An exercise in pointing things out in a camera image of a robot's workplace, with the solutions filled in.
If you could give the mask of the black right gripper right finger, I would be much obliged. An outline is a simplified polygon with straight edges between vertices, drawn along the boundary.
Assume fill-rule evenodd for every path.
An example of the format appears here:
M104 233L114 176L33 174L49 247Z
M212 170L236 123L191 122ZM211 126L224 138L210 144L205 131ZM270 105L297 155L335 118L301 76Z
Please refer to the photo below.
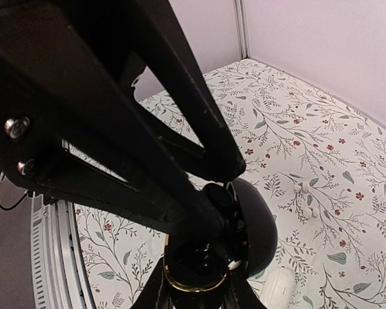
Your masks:
M235 270L228 273L223 308L266 309L247 280Z

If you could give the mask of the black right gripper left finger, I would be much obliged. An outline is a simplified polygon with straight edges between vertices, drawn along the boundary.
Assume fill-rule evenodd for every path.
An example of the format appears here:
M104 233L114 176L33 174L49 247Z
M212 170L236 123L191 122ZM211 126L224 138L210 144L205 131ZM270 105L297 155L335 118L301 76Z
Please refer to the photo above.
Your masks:
M136 300L138 309L171 309L170 290L163 269L163 258L157 262L145 287Z

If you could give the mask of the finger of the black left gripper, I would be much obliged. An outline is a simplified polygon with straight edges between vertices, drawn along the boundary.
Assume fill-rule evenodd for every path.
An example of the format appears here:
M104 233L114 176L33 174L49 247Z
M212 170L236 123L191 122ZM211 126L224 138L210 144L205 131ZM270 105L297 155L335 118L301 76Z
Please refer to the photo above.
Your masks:
M246 163L201 74L196 58L168 1L121 1L135 54L167 90L202 147L160 133L183 169L215 182L230 182Z
M223 233L160 133L202 147L131 48L120 6L0 6L0 168L11 182L167 234Z

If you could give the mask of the white earbuds charging case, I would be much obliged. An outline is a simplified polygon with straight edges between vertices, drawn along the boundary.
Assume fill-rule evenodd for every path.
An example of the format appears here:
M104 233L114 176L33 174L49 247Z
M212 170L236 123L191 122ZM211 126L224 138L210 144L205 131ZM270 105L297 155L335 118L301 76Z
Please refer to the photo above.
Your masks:
M295 274L288 268L272 270L261 290L261 303L268 309L285 309L291 299L295 284Z

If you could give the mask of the black earbuds charging case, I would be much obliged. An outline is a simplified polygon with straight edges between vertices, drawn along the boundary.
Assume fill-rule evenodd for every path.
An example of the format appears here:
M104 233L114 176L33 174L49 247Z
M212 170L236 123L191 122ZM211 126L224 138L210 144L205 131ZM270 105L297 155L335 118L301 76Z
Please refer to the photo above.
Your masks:
M174 308L223 308L228 273L236 271L248 281L272 262L277 248L273 215L258 190L243 179L224 185L208 183L203 192L226 220L227 230L217 245L205 238L169 236L165 244L163 269ZM172 253L186 242L209 242L223 257L241 260L234 270L199 276L175 262Z

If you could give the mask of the floral patterned table mat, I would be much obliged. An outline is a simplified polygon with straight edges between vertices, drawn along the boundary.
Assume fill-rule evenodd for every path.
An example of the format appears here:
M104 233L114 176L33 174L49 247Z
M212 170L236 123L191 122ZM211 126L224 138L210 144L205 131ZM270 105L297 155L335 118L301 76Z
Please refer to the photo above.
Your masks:
M205 81L277 226L273 261L248 280L255 294L283 267L295 274L288 308L386 308L386 130L257 61ZM306 207L319 216L307 220Z

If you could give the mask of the left aluminium corner post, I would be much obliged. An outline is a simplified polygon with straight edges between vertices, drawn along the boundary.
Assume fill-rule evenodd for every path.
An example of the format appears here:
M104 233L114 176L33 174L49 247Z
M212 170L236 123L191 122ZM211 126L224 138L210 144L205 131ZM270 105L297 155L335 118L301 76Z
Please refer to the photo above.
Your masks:
M240 58L248 59L250 57L250 45L248 39L245 3L243 0L234 0L234 13Z

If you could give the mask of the white wireless earbud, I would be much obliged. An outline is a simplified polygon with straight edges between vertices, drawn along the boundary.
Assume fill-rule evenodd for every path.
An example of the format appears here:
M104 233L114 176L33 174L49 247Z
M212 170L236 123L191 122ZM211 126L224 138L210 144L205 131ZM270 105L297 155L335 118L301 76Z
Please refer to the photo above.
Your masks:
M307 194L309 192L309 183L308 182L297 182L294 187L293 191L296 194Z
M307 220L310 220L311 218L317 218L319 213L319 209L316 207L306 207L303 210L303 215Z

